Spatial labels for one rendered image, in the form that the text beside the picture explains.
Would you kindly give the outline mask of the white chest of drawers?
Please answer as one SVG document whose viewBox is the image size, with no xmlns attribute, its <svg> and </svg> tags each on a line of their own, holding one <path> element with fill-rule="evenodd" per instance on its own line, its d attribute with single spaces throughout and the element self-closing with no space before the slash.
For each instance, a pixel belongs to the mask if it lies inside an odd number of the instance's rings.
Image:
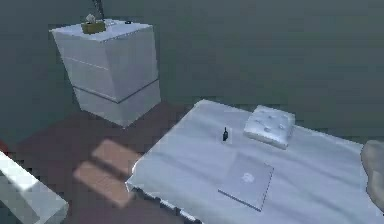
<svg viewBox="0 0 384 224">
<path fill-rule="evenodd" d="M 153 26 L 107 19 L 51 31 L 82 110 L 127 127 L 161 102 Z"/>
</svg>

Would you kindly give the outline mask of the white tufted pillow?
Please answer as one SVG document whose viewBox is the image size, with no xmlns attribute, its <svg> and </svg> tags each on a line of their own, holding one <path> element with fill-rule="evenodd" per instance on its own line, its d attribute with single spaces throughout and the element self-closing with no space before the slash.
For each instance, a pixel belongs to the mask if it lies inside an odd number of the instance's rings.
<svg viewBox="0 0 384 224">
<path fill-rule="evenodd" d="M 245 123 L 245 136 L 285 150 L 295 126 L 295 115 L 258 105 Z"/>
</svg>

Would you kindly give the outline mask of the silver closed laptop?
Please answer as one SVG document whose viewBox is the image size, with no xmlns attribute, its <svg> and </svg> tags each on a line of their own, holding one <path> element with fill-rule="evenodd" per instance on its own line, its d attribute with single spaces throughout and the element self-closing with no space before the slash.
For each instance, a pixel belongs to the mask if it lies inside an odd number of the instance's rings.
<svg viewBox="0 0 384 224">
<path fill-rule="evenodd" d="M 237 154 L 218 191 L 261 212 L 273 171 L 262 161 Z"/>
</svg>

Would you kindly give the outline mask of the white bed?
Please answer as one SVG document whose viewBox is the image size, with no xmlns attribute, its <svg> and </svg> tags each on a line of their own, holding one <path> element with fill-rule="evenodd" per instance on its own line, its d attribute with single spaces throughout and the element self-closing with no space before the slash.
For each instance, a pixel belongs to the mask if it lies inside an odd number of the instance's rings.
<svg viewBox="0 0 384 224">
<path fill-rule="evenodd" d="M 128 191 L 201 224 L 384 224 L 366 192 L 361 144 L 295 126 L 282 150 L 244 135 L 249 116 L 198 101 L 135 163 Z M 237 154 L 274 168 L 261 212 L 218 191 Z"/>
</svg>

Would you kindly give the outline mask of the yellow tissue box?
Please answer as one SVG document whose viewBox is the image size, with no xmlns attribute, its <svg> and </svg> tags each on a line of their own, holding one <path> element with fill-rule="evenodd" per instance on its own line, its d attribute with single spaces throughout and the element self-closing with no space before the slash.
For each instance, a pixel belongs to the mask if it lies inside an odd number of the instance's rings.
<svg viewBox="0 0 384 224">
<path fill-rule="evenodd" d="M 85 22 L 81 24 L 84 34 L 96 34 L 106 30 L 106 24 L 103 20 L 97 20 L 93 14 L 85 17 Z"/>
</svg>

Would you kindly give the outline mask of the dark lamp stem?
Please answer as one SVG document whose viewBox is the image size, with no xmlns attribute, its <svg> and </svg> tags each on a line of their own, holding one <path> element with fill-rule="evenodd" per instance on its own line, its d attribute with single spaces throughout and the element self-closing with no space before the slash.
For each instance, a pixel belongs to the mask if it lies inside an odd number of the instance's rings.
<svg viewBox="0 0 384 224">
<path fill-rule="evenodd" d="M 103 4 L 102 4 L 102 0 L 92 0 L 96 10 L 99 12 L 100 16 L 101 16 L 101 19 L 104 19 L 105 16 L 104 16 L 104 9 L 103 9 Z"/>
</svg>

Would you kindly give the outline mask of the white low cabinet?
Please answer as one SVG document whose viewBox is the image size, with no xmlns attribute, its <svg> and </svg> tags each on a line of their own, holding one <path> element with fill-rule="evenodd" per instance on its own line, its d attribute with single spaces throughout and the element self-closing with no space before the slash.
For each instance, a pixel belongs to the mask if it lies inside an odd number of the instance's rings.
<svg viewBox="0 0 384 224">
<path fill-rule="evenodd" d="M 63 224 L 69 203 L 0 151 L 0 201 L 21 224 Z"/>
</svg>

